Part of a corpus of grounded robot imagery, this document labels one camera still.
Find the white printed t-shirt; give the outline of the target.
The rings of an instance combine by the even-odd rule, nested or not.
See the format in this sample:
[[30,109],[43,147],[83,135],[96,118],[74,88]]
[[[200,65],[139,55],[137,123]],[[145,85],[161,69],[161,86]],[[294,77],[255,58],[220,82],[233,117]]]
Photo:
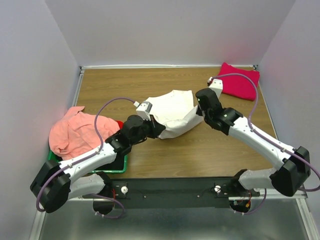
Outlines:
[[152,104],[151,115],[165,126],[158,136],[162,140],[177,138],[204,120],[196,114],[197,107],[191,90],[172,90],[161,96],[149,97],[146,101]]

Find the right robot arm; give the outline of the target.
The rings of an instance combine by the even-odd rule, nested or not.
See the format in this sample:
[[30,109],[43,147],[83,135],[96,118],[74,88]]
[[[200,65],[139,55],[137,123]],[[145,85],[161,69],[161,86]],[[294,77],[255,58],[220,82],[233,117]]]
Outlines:
[[210,88],[197,91],[195,97],[198,101],[196,113],[203,116],[207,125],[242,141],[272,164],[269,169],[239,171],[226,187],[234,195],[241,196],[252,189],[275,189],[292,197],[310,176],[310,153],[306,148],[284,144],[249,124],[239,111],[222,107]]

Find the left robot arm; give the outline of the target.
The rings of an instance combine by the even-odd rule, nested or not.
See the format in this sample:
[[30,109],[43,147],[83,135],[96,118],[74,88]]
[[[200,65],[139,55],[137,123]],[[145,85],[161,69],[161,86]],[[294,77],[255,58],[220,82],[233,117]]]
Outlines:
[[107,197],[111,191],[108,182],[84,176],[112,163],[117,156],[127,155],[134,145],[148,138],[158,138],[165,129],[154,117],[142,119],[138,115],[131,115],[120,130],[93,150],[70,160],[46,161],[30,185],[30,190],[36,197],[36,209],[39,212],[52,213],[70,198],[91,194]]

